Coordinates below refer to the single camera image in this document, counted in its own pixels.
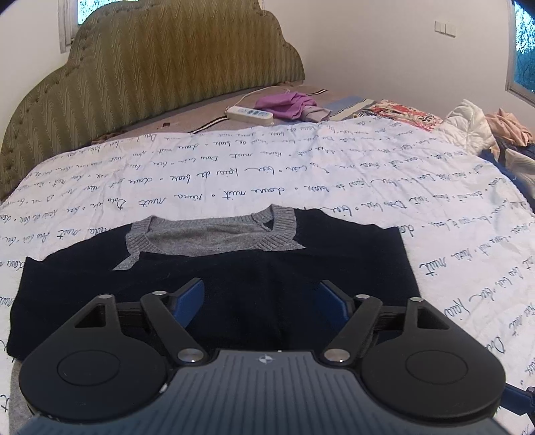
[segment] window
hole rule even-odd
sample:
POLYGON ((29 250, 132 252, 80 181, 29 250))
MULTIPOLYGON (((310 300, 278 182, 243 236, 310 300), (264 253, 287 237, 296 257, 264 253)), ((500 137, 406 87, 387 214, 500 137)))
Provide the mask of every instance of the window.
POLYGON ((511 15, 507 88, 535 106, 535 20, 514 1, 511 15))
POLYGON ((78 27, 93 11, 105 4, 119 0, 58 0, 59 45, 62 53, 67 51, 76 36, 78 27))

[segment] gray collar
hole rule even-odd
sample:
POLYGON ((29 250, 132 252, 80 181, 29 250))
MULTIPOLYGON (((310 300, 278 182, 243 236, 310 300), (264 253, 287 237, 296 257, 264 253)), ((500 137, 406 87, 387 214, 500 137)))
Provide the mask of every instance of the gray collar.
POLYGON ((151 225, 158 228, 194 228, 207 224, 249 223, 263 228, 263 232, 253 234, 253 241, 243 249, 260 249, 263 251, 276 251, 283 248, 295 237, 297 223, 293 208, 271 205, 268 208, 250 215, 236 217, 221 217, 217 219, 195 219, 187 221, 170 221, 156 216, 149 216, 132 224, 130 232, 126 235, 126 247, 130 254, 139 252, 153 252, 170 254, 154 244, 147 233, 151 225), (264 224, 273 221, 270 229, 264 224))

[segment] bed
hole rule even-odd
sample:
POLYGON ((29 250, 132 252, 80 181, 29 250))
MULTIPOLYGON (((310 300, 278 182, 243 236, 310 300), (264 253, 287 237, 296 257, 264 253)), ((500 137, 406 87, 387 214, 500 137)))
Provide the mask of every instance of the bed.
MULTIPOLYGON (((2 144, 2 342, 27 256, 149 215, 225 217, 278 204, 397 226, 422 296, 500 359, 507 382, 535 384, 535 215, 525 198, 463 148, 409 123, 356 116, 373 102, 303 79, 298 53, 253 0, 140 0, 93 13, 67 64, 23 99, 2 144), (281 83, 331 107, 336 121, 222 119, 251 88, 281 83)), ((14 364, 0 358, 0 433, 8 414, 24 414, 10 392, 14 364)), ((500 409, 497 419, 530 433, 526 416, 500 409)))

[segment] gray plastic base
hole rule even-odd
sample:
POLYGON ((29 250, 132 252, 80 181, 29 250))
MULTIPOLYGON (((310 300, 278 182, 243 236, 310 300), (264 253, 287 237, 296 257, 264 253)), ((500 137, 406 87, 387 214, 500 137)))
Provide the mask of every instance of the gray plastic base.
POLYGON ((407 422, 374 403, 345 369, 309 352, 221 351, 180 369, 165 392, 130 416, 80 425, 34 417, 20 435, 505 435, 494 420, 457 427, 407 422))

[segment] pink clothing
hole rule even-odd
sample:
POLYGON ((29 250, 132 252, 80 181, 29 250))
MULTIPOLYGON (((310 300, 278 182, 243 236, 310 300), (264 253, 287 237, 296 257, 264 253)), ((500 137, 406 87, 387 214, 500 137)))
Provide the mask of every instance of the pink clothing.
POLYGON ((493 134, 512 140, 518 146, 526 146, 533 142, 531 132, 512 113, 500 109, 496 115, 485 115, 485 117, 493 134))
POLYGON ((306 106, 317 106, 317 103, 308 95, 286 92, 260 98, 255 104, 255 109, 271 112, 279 119, 299 119, 306 106))

